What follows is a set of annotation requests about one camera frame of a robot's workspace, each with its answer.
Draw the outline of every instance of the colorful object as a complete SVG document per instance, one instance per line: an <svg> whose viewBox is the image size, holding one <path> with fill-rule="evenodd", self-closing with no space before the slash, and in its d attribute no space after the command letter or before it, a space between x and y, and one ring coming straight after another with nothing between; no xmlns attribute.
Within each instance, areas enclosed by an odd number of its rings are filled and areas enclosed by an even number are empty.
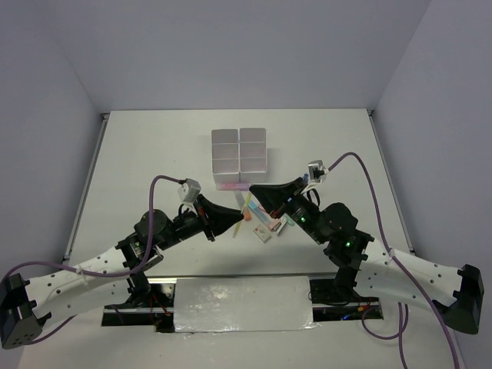
<svg viewBox="0 0 492 369"><path fill-rule="evenodd" d="M265 243L266 241L268 241L271 238L270 231L261 224L259 224L253 230L253 233L256 234L258 236L258 238L260 238L263 243Z"/></svg>
<svg viewBox="0 0 492 369"><path fill-rule="evenodd" d="M234 191L234 196L236 197L236 200L238 201L239 208L242 209L244 207L244 197L241 191ZM244 210L244 219L246 221L251 220L251 214L249 214L249 210L246 208Z"/></svg>
<svg viewBox="0 0 492 369"><path fill-rule="evenodd" d="M250 200L251 200L251 192L249 192L248 196L246 196L246 201L244 202L243 208L241 209L241 214L244 215L244 212L246 211L246 209L248 209L248 204L249 204ZM236 238L236 236L238 235L239 228L241 228L241 224L242 224L242 221L239 221L236 224L236 228L234 228L234 233L232 234L233 238Z"/></svg>

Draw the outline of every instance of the wire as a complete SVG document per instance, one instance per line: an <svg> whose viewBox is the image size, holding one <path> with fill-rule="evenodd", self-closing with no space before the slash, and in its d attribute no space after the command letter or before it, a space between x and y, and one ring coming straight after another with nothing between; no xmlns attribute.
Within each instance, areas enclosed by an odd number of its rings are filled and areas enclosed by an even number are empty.
<svg viewBox="0 0 492 369"><path fill-rule="evenodd" d="M307 294L307 298L309 299L309 301L311 301L311 302L313 301L311 291L309 291L309 293ZM313 304L323 304L323 305L327 305L327 306L337 307L337 306L347 306L350 304L350 302L345 301L345 302L340 302L340 303L338 303L338 302L329 303L329 302L323 302L323 300L317 298L316 302L314 302Z"/></svg>
<svg viewBox="0 0 492 369"><path fill-rule="evenodd" d="M59 326L57 326L53 331L49 332L48 334L46 334L45 336L37 339L37 340L32 340L31 342L29 342L28 344L38 344L40 342L43 342L44 340L47 340L48 338L50 338L53 334L55 334L56 332L60 331L65 325L68 324L69 321L71 321L73 318L75 317L75 315L73 317L70 317L68 318L67 320L65 320L63 323L61 323Z"/></svg>
<svg viewBox="0 0 492 369"><path fill-rule="evenodd" d="M155 325L154 323L154 317L152 316L152 297L150 297L150 305L151 305L151 322L152 322L152 325Z"/></svg>
<svg viewBox="0 0 492 369"><path fill-rule="evenodd" d="M407 315L405 320L408 322L408 306L406 304L405 306L407 307ZM401 364L404 369L408 369L407 361L405 360L405 355L403 352L403 326L403 311L401 310L401 303L398 303L398 349L400 351Z"/></svg>
<svg viewBox="0 0 492 369"><path fill-rule="evenodd" d="M332 171L333 169L335 169L337 167L337 165L339 165L347 156L353 156L354 158L356 158L357 161L359 162L359 164L361 165L362 170L364 171L364 174L365 174L366 179L367 179L367 183L369 184L369 189L371 190L372 200L374 202L374 208L375 208L375 211L376 211L376 218L377 218L377 226L379 227L379 232L381 233L381 240L383 241L383 245L384 245L384 248L386 248L387 253L390 254L391 248L390 248L389 244L387 243L386 235L384 233L383 222L381 220L381 212L380 212L379 204L378 204L377 198L376 198L376 191L374 190L374 186L373 186L373 183L372 183L372 180L371 180L371 176L369 175L369 172L367 171L367 168L366 168L364 162L362 161L361 157L358 154L356 154L355 152L352 152L352 151L346 152L345 154L343 154L342 156L340 156L336 160L336 162L333 163L328 168L328 171ZM392 257L392 260L394 260L394 262L396 263L396 265L398 265L398 267L400 267L400 269L414 283L415 287L417 287L418 290L422 293L422 295L424 296L425 300L429 304L430 308L432 309L432 311L436 315L436 318L439 321L439 324L440 324L441 328L443 329L444 335L446 336L447 343L449 344L451 355L453 356L454 368L455 369L460 369L460 362L458 360L458 355L457 355L456 347L454 346L453 339L451 338L451 335L449 333L449 330L447 329L446 324L444 323L444 320L443 320L443 318L441 317L441 315L439 313L439 310L437 309L437 307L432 302L431 297L424 290L424 288L417 281L417 279L415 279L415 277L412 275L412 273L410 273L409 270L398 260L398 258L396 258L395 256L393 256Z"/></svg>
<svg viewBox="0 0 492 369"><path fill-rule="evenodd" d="M153 228L154 228L154 189L155 189L155 184L160 180L160 179L165 179L167 181L175 182L175 183L184 183L183 180L179 180L173 177L168 177L167 175L158 175L152 180L151 183L151 188L150 188L150 194L148 196L148 240L147 240L147 247L145 249L144 257L141 259L141 262L139 265L137 265L135 268L129 270L129 271L120 271L117 273L98 273L95 271L86 271L86 270L79 270L77 268L69 267L68 265L63 265L63 264L58 264L58 263L53 263L51 261L26 261L25 263L21 263L15 267L13 267L10 271L8 271L5 276L2 278L2 282L10 276L14 271L17 271L20 268L23 267L28 267L31 265L42 265L46 267L52 267L52 268L57 268L57 269L62 269L64 271L71 271L72 273L78 273L81 272L84 275L89 275L91 277L99 277L99 278L119 278L119 277L126 277L128 275L132 275L135 273L138 273L147 263L147 260L151 254L151 249L152 249L152 235L153 235Z"/></svg>
<svg viewBox="0 0 492 369"><path fill-rule="evenodd" d="M393 334L392 336L381 336L381 335L375 334L373 331L369 330L369 328L366 325L367 314L369 314L371 311L376 310L378 308L379 308L379 306L373 306L373 307L369 307L368 309L366 309L366 311L362 314L362 319L361 319L362 327L364 327L365 331L367 333L369 333L371 336L379 338L380 340L390 341L390 340L394 340L395 338L398 338L400 336L399 330L398 330L398 333ZM407 324L408 324L408 305L405 305L405 321L404 321L403 326L401 328L401 333L405 332L405 330L407 329Z"/></svg>
<svg viewBox="0 0 492 369"><path fill-rule="evenodd" d="M168 309L166 309L164 306L162 306L162 304L159 302L159 300L155 297L155 294L152 295L155 299L155 302L158 303L158 305L161 307L161 309L164 311L164 313L166 314L166 317L169 317L171 316L171 313L169 313Z"/></svg>

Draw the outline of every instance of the small box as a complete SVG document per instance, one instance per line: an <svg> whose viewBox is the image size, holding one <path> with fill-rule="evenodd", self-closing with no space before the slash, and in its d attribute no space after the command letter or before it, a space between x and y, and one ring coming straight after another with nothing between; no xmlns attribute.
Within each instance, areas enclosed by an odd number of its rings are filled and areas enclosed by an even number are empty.
<svg viewBox="0 0 492 369"><path fill-rule="evenodd" d="M267 130L239 130L239 177L244 183L262 183L267 179Z"/></svg>
<svg viewBox="0 0 492 369"><path fill-rule="evenodd" d="M214 129L212 174L216 184L263 183L267 178L265 128Z"/></svg>
<svg viewBox="0 0 492 369"><path fill-rule="evenodd" d="M214 129L212 131L212 174L215 183L239 182L237 129Z"/></svg>

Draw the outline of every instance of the pink object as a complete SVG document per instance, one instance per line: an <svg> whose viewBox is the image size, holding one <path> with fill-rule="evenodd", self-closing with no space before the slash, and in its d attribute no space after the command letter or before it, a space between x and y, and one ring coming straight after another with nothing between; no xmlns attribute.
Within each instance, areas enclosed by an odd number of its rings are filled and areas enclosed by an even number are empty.
<svg viewBox="0 0 492 369"><path fill-rule="evenodd" d="M220 191L249 191L249 183L217 183L215 187Z"/></svg>

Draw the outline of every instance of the white wall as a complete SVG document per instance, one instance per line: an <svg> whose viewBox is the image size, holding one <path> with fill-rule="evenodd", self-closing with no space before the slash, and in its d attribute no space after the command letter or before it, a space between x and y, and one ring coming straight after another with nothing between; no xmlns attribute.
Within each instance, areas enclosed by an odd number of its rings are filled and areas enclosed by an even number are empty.
<svg viewBox="0 0 492 369"><path fill-rule="evenodd" d="M376 108L375 124L417 253L478 266L480 333L467 367L492 361L492 2L433 0Z"/></svg>
<svg viewBox="0 0 492 369"><path fill-rule="evenodd" d="M0 1L1 276L61 260L101 124L37 13L29 0ZM0 367L17 367L21 352L0 349Z"/></svg>
<svg viewBox="0 0 492 369"><path fill-rule="evenodd" d="M99 111L375 107L429 0L35 0Z"/></svg>

